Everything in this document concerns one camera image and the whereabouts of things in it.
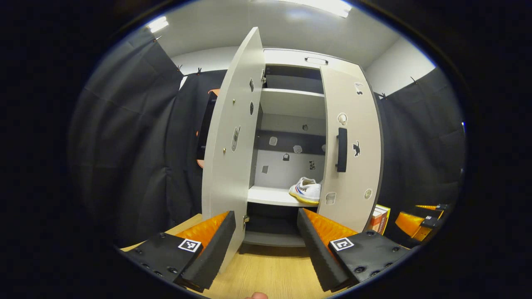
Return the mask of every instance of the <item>black handle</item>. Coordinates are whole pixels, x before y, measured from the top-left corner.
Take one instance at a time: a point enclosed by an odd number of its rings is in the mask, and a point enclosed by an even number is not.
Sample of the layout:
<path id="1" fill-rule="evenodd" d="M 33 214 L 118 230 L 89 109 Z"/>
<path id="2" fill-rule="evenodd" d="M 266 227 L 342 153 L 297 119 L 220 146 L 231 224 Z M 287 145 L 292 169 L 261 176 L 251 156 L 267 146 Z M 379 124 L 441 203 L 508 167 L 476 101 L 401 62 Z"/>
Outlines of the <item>black handle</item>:
<path id="1" fill-rule="evenodd" d="M 338 128 L 338 164 L 336 171 L 345 172 L 347 169 L 347 129 Z"/>
<path id="2" fill-rule="evenodd" d="M 309 58 L 323 60 L 323 61 L 325 61 L 325 65 L 328 65 L 328 64 L 329 64 L 329 62 L 328 62 L 327 60 L 325 60 L 325 59 L 316 58 L 316 57 L 305 57 L 305 61 L 307 61 L 308 63 L 317 63 L 317 62 L 311 62 L 311 61 L 309 61 Z"/>

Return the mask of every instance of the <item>yellow shoe sole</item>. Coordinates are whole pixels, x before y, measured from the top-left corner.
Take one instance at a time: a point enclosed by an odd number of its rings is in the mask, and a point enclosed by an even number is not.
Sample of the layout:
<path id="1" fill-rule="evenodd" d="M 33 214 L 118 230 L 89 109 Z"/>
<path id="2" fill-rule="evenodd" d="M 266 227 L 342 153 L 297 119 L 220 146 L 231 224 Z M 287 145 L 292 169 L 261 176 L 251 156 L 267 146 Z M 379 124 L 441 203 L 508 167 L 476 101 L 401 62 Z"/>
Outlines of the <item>yellow shoe sole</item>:
<path id="1" fill-rule="evenodd" d="M 309 201 L 309 200 L 306 200 L 302 197 L 300 197 L 299 195 L 295 194 L 295 193 L 292 193 L 292 192 L 288 192 L 291 196 L 294 196 L 298 201 L 302 202 L 302 203 L 306 203 L 306 204 L 312 204 L 312 205 L 318 205 L 320 202 L 317 201 Z"/>

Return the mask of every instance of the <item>ceiling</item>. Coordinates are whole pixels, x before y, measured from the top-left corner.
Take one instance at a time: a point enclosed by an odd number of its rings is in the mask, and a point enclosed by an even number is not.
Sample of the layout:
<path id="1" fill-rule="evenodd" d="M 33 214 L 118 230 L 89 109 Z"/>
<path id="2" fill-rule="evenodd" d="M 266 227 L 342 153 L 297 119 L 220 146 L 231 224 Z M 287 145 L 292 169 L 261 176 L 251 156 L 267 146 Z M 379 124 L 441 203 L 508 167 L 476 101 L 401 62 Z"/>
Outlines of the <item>ceiling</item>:
<path id="1" fill-rule="evenodd" d="M 313 7 L 283 2 L 199 0 L 166 14 L 157 31 L 170 57 L 239 46 L 257 26 L 264 47 L 318 52 L 367 68 L 399 39 L 389 27 L 353 8 L 344 19 Z"/>

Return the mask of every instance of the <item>white shelf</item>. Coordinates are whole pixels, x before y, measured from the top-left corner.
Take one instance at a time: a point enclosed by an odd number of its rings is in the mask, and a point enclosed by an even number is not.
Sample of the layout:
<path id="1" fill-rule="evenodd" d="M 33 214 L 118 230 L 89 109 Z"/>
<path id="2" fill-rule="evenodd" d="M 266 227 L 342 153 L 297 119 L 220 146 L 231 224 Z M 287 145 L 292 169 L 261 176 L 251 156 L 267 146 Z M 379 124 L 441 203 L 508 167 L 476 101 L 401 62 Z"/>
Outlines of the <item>white shelf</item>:
<path id="1" fill-rule="evenodd" d="M 246 231 L 244 243 L 276 247 L 305 247 L 299 235 L 270 234 L 267 232 Z"/>
<path id="2" fill-rule="evenodd" d="M 247 194 L 247 202 L 283 206 L 316 206 L 298 201 L 288 189 L 253 186 Z"/>
<path id="3" fill-rule="evenodd" d="M 261 107 L 264 114 L 325 119 L 325 95 L 323 94 L 263 88 Z"/>

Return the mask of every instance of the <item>black curtain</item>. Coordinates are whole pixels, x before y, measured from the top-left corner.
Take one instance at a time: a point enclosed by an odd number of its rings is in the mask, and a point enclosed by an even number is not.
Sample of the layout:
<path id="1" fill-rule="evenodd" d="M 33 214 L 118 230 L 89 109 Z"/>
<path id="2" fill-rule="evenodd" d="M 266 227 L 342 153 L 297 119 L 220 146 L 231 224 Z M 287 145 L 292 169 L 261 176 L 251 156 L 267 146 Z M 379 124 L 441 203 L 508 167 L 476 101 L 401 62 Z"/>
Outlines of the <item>black curtain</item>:
<path id="1" fill-rule="evenodd" d="M 169 157 L 180 153 L 165 148 L 182 78 L 154 36 L 138 30 L 100 61 L 78 98 L 68 135 L 74 185 L 119 247 L 167 230 L 192 209 L 175 204 Z"/>
<path id="2" fill-rule="evenodd" d="M 395 224 L 399 213 L 458 198 L 466 156 L 463 117 L 438 68 L 377 104 L 384 140 L 378 204 L 391 208 L 385 236 L 411 247 L 418 243 Z"/>
<path id="3" fill-rule="evenodd" d="M 209 100 L 208 92 L 222 85 L 227 70 L 189 74 L 179 91 L 179 105 L 175 106 L 168 124 L 166 156 L 170 210 L 176 211 L 174 221 L 181 223 L 201 213 L 203 169 L 196 162 L 198 137 Z M 178 207 L 186 205 L 187 209 Z"/>

